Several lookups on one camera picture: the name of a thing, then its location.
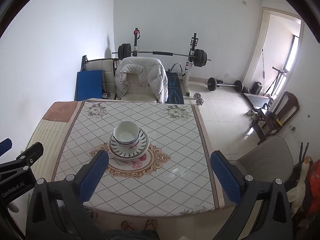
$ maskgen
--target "wooden chair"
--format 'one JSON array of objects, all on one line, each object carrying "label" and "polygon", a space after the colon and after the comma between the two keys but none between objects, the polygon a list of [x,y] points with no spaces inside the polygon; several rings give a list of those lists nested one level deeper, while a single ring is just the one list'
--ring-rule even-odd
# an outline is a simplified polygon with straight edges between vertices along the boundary
[{"label": "wooden chair", "polygon": [[[288,100],[282,106],[282,108],[278,111],[278,108],[279,106],[281,106],[281,103],[285,96],[288,97]],[[285,120],[282,120],[294,107],[296,107],[296,110],[288,118],[286,118]],[[258,145],[262,143],[267,137],[277,134],[282,129],[282,127],[284,127],[291,120],[291,118],[294,117],[294,115],[298,112],[299,108],[300,106],[297,98],[295,97],[294,94],[289,93],[288,91],[285,91],[283,93],[276,108],[272,112],[266,109],[260,108],[258,110],[257,119],[253,120],[249,127],[249,128],[252,128],[259,121],[265,122],[262,128],[264,128],[265,126],[268,127],[267,133],[264,134],[262,138],[260,138]],[[281,121],[282,125],[279,122],[277,122],[276,120],[277,117]]]}]

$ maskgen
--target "white plate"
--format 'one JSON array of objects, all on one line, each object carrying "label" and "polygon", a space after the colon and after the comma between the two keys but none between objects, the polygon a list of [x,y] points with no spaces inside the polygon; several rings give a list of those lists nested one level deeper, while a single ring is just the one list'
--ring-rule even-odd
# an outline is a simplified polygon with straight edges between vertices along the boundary
[{"label": "white plate", "polygon": [[130,149],[130,147],[122,147],[114,138],[113,132],[108,141],[108,151],[115,157],[121,160],[133,160],[141,157],[146,153],[149,148],[149,136],[145,130],[140,128],[139,143],[138,145]]}]

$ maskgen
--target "doorway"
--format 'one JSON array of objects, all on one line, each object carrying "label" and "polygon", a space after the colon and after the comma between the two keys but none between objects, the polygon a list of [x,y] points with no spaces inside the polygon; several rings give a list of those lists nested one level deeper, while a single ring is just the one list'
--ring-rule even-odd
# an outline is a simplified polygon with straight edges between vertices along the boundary
[{"label": "doorway", "polygon": [[243,78],[245,86],[260,82],[260,95],[276,99],[299,51],[301,24],[298,16],[263,8],[257,42]]}]

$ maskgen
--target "sandal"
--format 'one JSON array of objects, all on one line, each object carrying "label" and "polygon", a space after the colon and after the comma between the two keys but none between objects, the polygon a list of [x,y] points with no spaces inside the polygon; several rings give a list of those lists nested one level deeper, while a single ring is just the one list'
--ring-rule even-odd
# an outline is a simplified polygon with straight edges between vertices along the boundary
[{"label": "sandal", "polygon": [[156,231],[156,227],[158,225],[158,221],[156,219],[148,219],[147,222],[146,222],[146,226],[144,228],[144,230],[146,230],[146,228],[148,226],[152,225],[153,227],[153,230]]},{"label": "sandal", "polygon": [[130,231],[130,230],[128,230],[128,228],[130,228],[132,231],[134,231],[134,229],[133,229],[133,226],[132,226],[132,224],[130,223],[130,222],[128,222],[128,221],[123,221],[122,223],[121,223],[121,229],[123,230],[123,231]]}]

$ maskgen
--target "bowl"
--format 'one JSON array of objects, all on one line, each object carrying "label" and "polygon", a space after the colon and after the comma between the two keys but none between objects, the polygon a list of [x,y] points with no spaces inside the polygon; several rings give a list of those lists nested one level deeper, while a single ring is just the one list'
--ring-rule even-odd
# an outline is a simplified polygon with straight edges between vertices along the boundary
[{"label": "bowl", "polygon": [[125,121],[116,125],[113,136],[123,147],[131,147],[139,140],[140,128],[133,122]]}]

